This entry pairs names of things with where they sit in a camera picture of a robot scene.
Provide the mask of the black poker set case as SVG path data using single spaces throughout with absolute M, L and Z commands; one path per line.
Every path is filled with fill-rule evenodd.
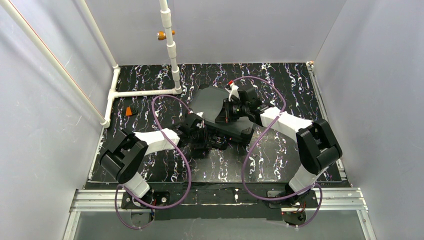
M 229 93 L 215 86 L 202 84 L 194 93 L 189 104 L 191 110 L 202 114 L 205 128 L 195 136 L 197 140 L 192 143 L 196 150 L 218 149 L 225 150 L 229 143 L 247 145 L 251 142 L 256 124 L 247 117 L 241 117 L 236 122 L 217 123 L 216 117 L 223 107 L 224 99 Z

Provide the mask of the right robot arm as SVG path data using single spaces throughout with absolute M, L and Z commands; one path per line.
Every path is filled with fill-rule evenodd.
M 226 90 L 229 96 L 223 100 L 216 123 L 229 124 L 247 117 L 252 123 L 267 131 L 280 132 L 297 144 L 300 167 L 285 188 L 287 195 L 276 200 L 306 193 L 319 176 L 342 157 L 340 144 L 325 119 L 312 121 L 291 115 L 271 103 L 262 102 L 256 90 L 247 85 L 238 87 L 230 81 Z

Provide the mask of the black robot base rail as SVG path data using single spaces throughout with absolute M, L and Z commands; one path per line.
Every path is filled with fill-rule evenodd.
M 157 221 L 197 218 L 281 221 L 286 216 L 300 224 L 306 221 L 307 209 L 321 208 L 323 204 L 320 200 L 321 191 L 318 189 L 311 189 L 300 196 L 282 200 L 281 197 L 288 194 L 282 186 L 262 184 L 258 187 L 258 191 L 267 195 L 268 200 L 264 201 L 251 196 L 244 188 L 239 188 L 237 185 L 195 184 L 179 205 L 162 208 L 179 200 L 185 191 L 185 187 L 157 185 L 153 192 L 147 193 L 142 198 L 144 202 L 157 206 L 157 209 L 141 204 L 126 191 L 122 196 L 114 194 L 112 201 L 115 209 L 137 212 L 145 209 Z M 282 213 L 282 208 L 286 209 L 285 214 Z

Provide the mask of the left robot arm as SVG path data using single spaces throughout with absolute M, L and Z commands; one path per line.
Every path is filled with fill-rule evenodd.
M 189 144 L 206 143 L 203 117 L 203 112 L 190 111 L 184 121 L 170 128 L 150 132 L 119 130 L 100 152 L 99 163 L 119 184 L 142 198 L 151 190 L 139 173 L 143 158 L 156 152 L 182 149 Z

